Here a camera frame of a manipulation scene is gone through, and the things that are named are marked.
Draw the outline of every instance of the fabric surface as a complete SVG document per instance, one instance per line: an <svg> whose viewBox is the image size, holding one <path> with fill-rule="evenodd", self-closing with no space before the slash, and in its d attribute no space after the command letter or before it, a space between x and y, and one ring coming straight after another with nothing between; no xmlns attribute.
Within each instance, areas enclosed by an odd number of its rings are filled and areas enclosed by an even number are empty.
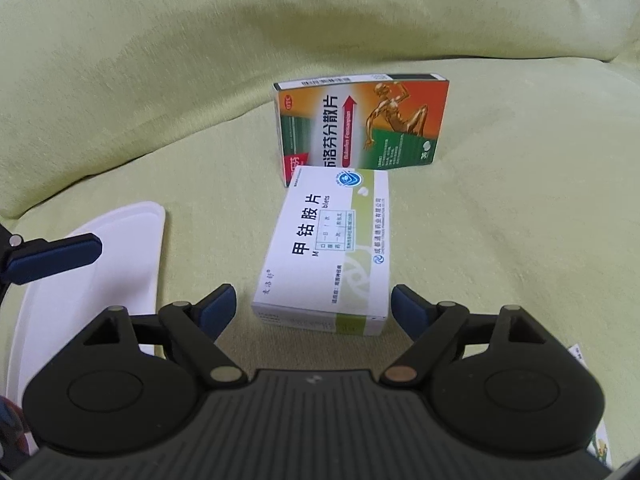
<svg viewBox="0 0 640 480"><path fill-rule="evenodd" d="M0 214L236 117L274 80L437 56L612 59L640 0L0 0Z"/></svg>
<svg viewBox="0 0 640 480"><path fill-rule="evenodd" d="M381 70L452 81L434 163L389 174L392 284L475 312L522 304L564 344L580 343L606 393L614 464L637 454L640 82L585 59ZM251 312L286 193L274 131L273 105L261 106L75 184L15 230L55 238L155 200L167 211L159 304L196 301L229 282L238 314L219 345L247 371L379 373L410 344L392 319L381 336L362 338L266 326ZM4 372L23 293L11 288L0 309Z"/></svg>
<svg viewBox="0 0 640 480"><path fill-rule="evenodd" d="M612 60L612 62L614 64L623 64L640 70L640 12L638 12L631 25L629 36L631 38L639 39L627 45L623 51Z"/></svg>

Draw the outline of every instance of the green stripe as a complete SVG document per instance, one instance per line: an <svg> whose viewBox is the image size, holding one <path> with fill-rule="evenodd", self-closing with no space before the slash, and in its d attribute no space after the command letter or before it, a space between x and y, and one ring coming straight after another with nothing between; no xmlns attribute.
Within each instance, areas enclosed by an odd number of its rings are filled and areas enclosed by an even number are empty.
<svg viewBox="0 0 640 480"><path fill-rule="evenodd" d="M369 310L369 280L371 274L371 240L373 235L374 173L371 170L358 170L362 176L362 184L354 187L351 195L351 209L355 211L355 243L366 247L344 253L344 266L340 284L340 307L337 314L336 328L341 323L341 330L350 334L363 334L366 313ZM366 187L366 196L358 191Z"/></svg>
<svg viewBox="0 0 640 480"><path fill-rule="evenodd" d="M335 332L338 334L363 335L366 324L366 316L354 316L353 314L335 315Z"/></svg>
<svg viewBox="0 0 640 480"><path fill-rule="evenodd" d="M280 116L283 155L308 153L311 148L313 122L306 117Z"/></svg>

